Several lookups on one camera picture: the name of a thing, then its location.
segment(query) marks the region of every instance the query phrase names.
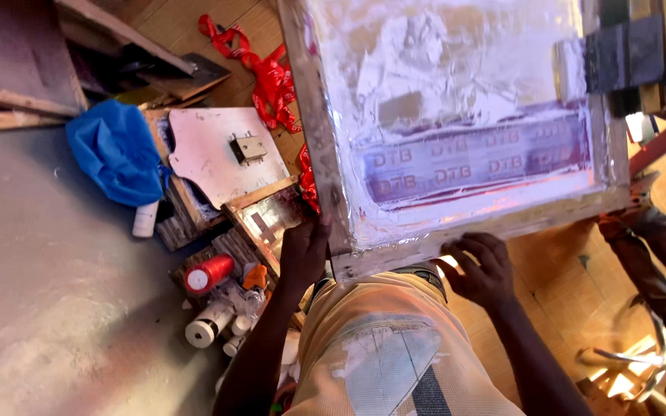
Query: person's right hand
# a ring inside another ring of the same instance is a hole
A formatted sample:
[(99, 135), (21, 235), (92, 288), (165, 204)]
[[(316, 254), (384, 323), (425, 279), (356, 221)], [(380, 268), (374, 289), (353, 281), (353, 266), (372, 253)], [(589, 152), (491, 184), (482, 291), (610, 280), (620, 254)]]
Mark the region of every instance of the person's right hand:
[[(488, 312), (516, 299), (513, 265), (502, 240), (486, 233), (467, 233), (461, 240), (444, 244), (442, 250), (454, 257), (464, 270), (465, 275), (462, 275), (444, 260), (432, 260), (443, 270), (457, 295)], [(472, 254), (482, 266), (477, 266), (464, 252)]]

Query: screen printing frame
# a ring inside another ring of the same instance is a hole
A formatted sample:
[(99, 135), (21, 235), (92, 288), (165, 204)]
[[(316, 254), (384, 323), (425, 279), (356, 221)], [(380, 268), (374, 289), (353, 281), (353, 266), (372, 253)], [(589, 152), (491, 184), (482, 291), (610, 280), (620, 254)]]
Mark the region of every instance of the screen printing frame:
[[(585, 2), (583, 29), (595, 31), (598, 3)], [(336, 280), (341, 281), (370, 275), (419, 261), (438, 257), (441, 246), (460, 238), (465, 232), (490, 232), (501, 238), (528, 234), (563, 223), (588, 218), (599, 213), (618, 210), (628, 205), (630, 175), (628, 167), (626, 125), (624, 120), (609, 116), (608, 102), (604, 97), (590, 97), (590, 125), (592, 128), (593, 160), (596, 177), (605, 178), (605, 190), (532, 205), (529, 208), (413, 235), (407, 241), (392, 241), (369, 250), (357, 250), (351, 235), (349, 209), (343, 190), (335, 128), (328, 114), (326, 85), (322, 77), (323, 64), (315, 48), (315, 35), (306, 22), (309, 12), (305, 0), (279, 0), (279, 14), (294, 75), (294, 85), (301, 109), (310, 162), (322, 212), (333, 219), (329, 239), (331, 264)]]

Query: person's left hand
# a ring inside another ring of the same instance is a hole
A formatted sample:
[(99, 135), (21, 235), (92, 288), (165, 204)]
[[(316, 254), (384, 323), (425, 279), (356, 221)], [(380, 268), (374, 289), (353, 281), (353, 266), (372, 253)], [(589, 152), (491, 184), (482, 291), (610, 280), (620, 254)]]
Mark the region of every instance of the person's left hand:
[(281, 289), (282, 293), (302, 297), (305, 290), (323, 276), (331, 228), (330, 217), (321, 215), (317, 221), (284, 231), (281, 276), (279, 288), (274, 292)]

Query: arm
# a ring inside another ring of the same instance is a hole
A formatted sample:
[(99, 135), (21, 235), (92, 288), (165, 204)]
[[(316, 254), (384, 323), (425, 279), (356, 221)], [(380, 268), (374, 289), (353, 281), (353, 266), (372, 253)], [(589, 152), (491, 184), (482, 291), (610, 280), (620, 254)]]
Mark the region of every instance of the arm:
[(212, 413), (269, 413), (279, 380), (279, 365), (289, 320), (305, 290), (325, 270), (331, 224), (304, 223), (284, 231), (281, 276), (269, 304), (238, 351), (217, 393)]
[[(513, 367), (523, 411), (528, 416), (591, 416), (587, 402), (536, 333), (513, 292), (513, 266), (503, 241), (489, 234), (466, 234), (444, 246), (465, 275), (435, 260), (451, 288), (485, 308)], [(481, 266), (464, 251), (479, 259)]]

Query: beige shirt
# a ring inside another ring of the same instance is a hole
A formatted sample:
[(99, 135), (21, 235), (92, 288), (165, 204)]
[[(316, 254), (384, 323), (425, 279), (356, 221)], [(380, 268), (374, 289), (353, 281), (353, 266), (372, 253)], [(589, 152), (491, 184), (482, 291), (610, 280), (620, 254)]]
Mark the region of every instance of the beige shirt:
[(287, 414), (523, 414), (490, 382), (441, 293), (416, 275), (328, 283)]

